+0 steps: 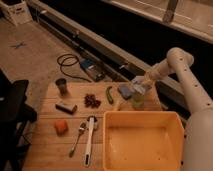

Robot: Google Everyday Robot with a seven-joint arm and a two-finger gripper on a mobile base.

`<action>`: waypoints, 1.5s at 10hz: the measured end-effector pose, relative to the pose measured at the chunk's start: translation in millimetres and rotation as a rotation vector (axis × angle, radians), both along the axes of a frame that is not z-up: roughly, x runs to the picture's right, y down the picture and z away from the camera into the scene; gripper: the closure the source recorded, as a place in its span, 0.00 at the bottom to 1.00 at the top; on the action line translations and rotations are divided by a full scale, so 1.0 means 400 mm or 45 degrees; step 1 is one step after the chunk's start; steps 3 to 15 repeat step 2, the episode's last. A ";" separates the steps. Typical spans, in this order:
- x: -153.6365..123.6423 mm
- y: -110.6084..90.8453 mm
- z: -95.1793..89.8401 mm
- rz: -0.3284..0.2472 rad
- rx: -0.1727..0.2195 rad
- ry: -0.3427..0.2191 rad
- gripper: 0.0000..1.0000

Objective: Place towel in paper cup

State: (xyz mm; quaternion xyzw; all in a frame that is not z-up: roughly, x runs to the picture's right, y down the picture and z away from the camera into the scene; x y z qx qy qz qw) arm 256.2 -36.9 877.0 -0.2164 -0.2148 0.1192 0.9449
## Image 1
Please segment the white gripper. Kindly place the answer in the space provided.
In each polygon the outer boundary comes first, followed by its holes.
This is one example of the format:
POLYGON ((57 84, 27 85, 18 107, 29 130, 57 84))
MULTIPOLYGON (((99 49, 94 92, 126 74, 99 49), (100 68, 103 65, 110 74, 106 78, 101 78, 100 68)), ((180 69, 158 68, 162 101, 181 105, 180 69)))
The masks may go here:
POLYGON ((143 84, 143 77, 142 76, 136 76, 131 81, 131 83, 132 83, 133 89, 136 92, 138 92, 138 93, 140 93, 142 95, 146 94, 151 89, 151 87, 149 85, 144 85, 143 84))

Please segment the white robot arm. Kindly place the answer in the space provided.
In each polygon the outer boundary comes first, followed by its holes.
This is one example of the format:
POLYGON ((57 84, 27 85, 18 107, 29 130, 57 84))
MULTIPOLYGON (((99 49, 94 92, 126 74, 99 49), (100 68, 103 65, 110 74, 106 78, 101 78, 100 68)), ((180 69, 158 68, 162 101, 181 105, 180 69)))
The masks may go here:
POLYGON ((133 87, 140 93, 155 81, 175 73, 191 116, 187 120, 181 171, 213 171, 213 100, 192 73, 194 57, 185 50, 171 48, 166 58, 143 76, 136 76, 133 87))

